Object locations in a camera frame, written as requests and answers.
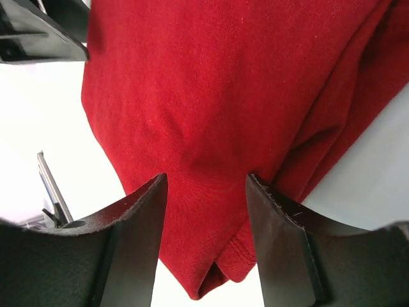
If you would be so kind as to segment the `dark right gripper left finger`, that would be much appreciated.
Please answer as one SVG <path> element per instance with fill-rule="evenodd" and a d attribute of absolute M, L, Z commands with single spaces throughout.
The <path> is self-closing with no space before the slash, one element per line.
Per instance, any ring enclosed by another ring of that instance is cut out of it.
<path fill-rule="evenodd" d="M 2 306 L 149 306 L 167 176 L 62 228 L 1 221 Z"/>

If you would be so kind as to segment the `dark red t-shirt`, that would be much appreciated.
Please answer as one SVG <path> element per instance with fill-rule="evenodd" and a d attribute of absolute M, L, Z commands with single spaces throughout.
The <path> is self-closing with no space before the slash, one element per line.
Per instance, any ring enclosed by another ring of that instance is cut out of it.
<path fill-rule="evenodd" d="M 193 300 L 256 263 L 245 179 L 303 201 L 408 83 L 407 1 L 93 1 L 82 105 L 127 194 L 169 182 Z"/>

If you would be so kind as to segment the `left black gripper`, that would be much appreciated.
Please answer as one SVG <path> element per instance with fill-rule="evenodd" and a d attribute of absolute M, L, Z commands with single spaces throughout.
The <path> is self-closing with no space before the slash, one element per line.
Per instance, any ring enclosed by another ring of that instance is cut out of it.
<path fill-rule="evenodd" d="M 87 61 L 89 4 L 1 0 L 1 63 Z"/>

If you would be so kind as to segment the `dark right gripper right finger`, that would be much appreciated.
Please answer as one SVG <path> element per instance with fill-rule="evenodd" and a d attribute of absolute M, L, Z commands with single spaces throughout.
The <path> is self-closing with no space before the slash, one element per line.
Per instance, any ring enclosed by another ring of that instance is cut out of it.
<path fill-rule="evenodd" d="M 407 306 L 408 223 L 369 231 L 245 183 L 265 306 Z"/>

